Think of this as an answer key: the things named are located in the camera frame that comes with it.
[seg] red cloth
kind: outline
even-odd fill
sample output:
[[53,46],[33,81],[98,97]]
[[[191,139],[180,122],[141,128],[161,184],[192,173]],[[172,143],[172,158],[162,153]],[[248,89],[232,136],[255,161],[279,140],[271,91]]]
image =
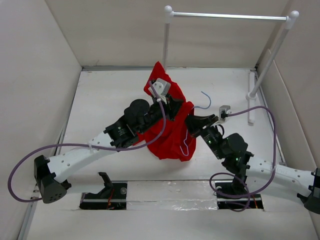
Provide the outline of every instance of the red cloth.
[[[151,75],[146,85],[144,86],[143,90],[148,95],[151,96],[151,93],[148,90],[148,88],[150,87],[148,82],[156,79],[162,79],[170,83],[171,86],[168,93],[174,99],[180,99],[180,100],[183,100],[184,102],[182,103],[182,106],[175,117],[175,121],[170,121],[167,119],[163,134],[154,143],[148,145],[147,147],[159,159],[180,159],[180,161],[182,162],[189,161],[196,149],[196,139],[191,137],[190,134],[188,134],[187,140],[185,141],[189,149],[188,156],[183,155],[183,153],[181,152],[180,146],[182,147],[184,154],[187,154],[188,153],[187,147],[184,144],[184,140],[186,138],[186,133],[187,133],[187,126],[185,124],[185,119],[188,114],[191,114],[191,115],[194,114],[194,110],[193,110],[194,105],[190,101],[186,102],[186,98],[182,93],[180,87],[176,82],[173,82],[170,79],[169,75],[166,74],[160,62],[157,62],[154,65]],[[139,134],[139,142],[141,142],[142,140],[145,140],[146,142],[150,142],[160,133],[162,127],[163,127],[163,119],[160,120],[153,127],[151,127],[144,134],[142,135]]]

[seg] white tabletop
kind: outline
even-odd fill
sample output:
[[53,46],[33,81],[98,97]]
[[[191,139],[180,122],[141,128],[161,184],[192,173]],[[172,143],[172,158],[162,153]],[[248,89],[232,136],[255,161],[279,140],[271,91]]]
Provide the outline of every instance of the white tabletop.
[[[135,99],[150,97],[143,87],[150,70],[82,72],[76,90],[64,143],[87,143],[105,127],[113,124]],[[207,110],[196,109],[195,114],[218,114],[222,105],[231,105],[232,111],[246,109],[248,69],[232,68],[173,68],[168,74],[181,87],[187,101],[207,106],[210,95],[212,105]],[[263,110],[255,111],[256,123],[248,125],[248,116],[230,117],[224,124],[226,135],[239,133],[248,143],[248,150],[257,157],[272,160],[272,128]],[[143,196],[156,198],[162,190],[154,180],[208,180],[218,172],[226,172],[204,141],[196,142],[196,150],[188,162],[174,159],[159,160],[147,148],[120,152],[104,157],[75,174],[76,178],[96,176],[107,172],[112,181],[131,181],[128,196],[131,200]],[[136,181],[143,181],[143,188]],[[194,182],[181,183],[184,189],[193,189]],[[187,192],[186,198],[194,196]],[[208,194],[201,196],[207,199]],[[28,240],[79,239],[192,239],[192,240],[269,240],[317,239],[308,211],[297,203],[262,196],[264,211],[248,209],[242,213],[229,210],[153,210],[153,207],[134,210],[80,210],[80,194],[69,194],[61,200],[37,204]]]

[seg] screw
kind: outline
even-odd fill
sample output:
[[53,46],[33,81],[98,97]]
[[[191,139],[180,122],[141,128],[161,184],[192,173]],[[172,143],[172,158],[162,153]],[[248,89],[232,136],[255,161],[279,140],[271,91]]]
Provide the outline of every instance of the screw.
[[121,193],[121,194],[126,194],[126,193],[127,193],[127,189],[126,189],[125,187],[122,187],[122,188],[120,189],[120,193]]

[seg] white wall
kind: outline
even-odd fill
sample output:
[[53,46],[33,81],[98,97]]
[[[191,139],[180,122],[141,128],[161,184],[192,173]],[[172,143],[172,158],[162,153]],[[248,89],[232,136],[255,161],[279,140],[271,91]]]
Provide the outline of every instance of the white wall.
[[[27,204],[9,195],[8,175],[27,153],[55,143],[81,67],[44,0],[0,1],[0,29],[0,239],[11,240]],[[27,199],[33,158],[21,168],[13,188]]]
[[[298,10],[300,17],[262,87],[276,114],[278,136],[288,165],[314,171],[316,165],[320,167],[320,1],[293,0],[289,8],[292,10]],[[320,215],[311,216],[320,236]]]
[[[280,16],[288,0],[46,0],[82,66],[153,66],[162,59],[164,6],[176,12]],[[275,23],[175,18],[169,66],[251,68]]]

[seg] white rack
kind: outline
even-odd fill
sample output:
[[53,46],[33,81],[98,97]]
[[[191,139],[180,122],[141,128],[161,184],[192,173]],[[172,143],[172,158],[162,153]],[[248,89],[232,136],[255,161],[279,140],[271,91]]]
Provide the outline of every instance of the white rack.
[[[164,41],[163,41],[163,54],[162,65],[165,70],[168,66],[168,45],[169,45],[169,28],[173,17],[179,18],[211,18],[211,19],[235,19],[235,20],[255,20],[264,22],[278,22],[284,23],[284,28],[275,44],[275,47],[264,67],[257,82],[255,83],[255,74],[253,72],[249,75],[249,89],[245,98],[248,101],[248,108],[252,108],[256,105],[257,91],[265,78],[272,62],[274,61],[285,37],[289,30],[293,27],[296,19],[299,17],[298,11],[292,11],[289,16],[255,16],[255,15],[233,15],[233,14],[214,14],[214,13],[193,13],[193,12],[175,12],[171,6],[165,6],[165,25],[164,25]],[[255,111],[248,113],[248,122],[253,124],[255,122]]]

